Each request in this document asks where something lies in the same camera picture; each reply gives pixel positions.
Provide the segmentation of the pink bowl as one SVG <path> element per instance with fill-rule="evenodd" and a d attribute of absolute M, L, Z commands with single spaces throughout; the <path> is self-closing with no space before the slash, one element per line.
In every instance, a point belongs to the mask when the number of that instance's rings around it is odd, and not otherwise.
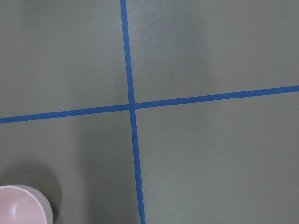
<path fill-rule="evenodd" d="M 40 191 L 25 185 L 0 188 L 2 224 L 52 224 L 52 207 Z"/>

